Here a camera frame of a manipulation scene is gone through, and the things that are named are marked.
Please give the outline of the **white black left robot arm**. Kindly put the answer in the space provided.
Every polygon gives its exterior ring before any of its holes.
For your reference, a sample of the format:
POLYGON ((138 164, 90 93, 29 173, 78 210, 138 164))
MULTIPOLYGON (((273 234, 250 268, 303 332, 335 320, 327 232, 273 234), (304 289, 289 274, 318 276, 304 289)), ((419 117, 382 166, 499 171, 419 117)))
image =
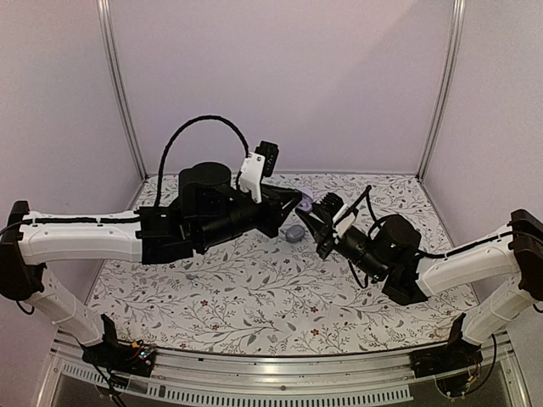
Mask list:
POLYGON ((245 162, 238 187, 223 164, 181 171, 167 206, 142 206, 109 215, 45 215, 16 202, 1 232, 1 294, 47 315, 80 344, 83 359, 110 371, 148 376, 155 347, 121 343, 115 323, 98 315, 48 269, 53 261, 113 259, 166 265, 256 230, 275 237, 302 195, 262 183, 264 164, 245 162))

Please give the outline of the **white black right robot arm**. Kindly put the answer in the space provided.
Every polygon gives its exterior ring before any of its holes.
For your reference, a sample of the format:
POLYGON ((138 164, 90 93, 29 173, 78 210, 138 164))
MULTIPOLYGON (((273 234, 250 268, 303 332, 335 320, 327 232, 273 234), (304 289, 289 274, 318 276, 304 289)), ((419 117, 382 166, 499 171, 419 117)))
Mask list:
POLYGON ((508 277, 479 306, 455 318, 446 344, 411 352, 417 377, 480 363, 482 344, 542 300, 542 223, 525 209, 513 211, 495 232, 445 254, 420 250, 421 234, 401 215, 383 217, 370 237, 354 225, 356 208, 336 195, 313 204, 309 213, 296 213, 322 259, 337 252, 350 262, 355 276, 365 274, 382 283, 382 292, 399 305, 419 304, 488 277, 508 277))

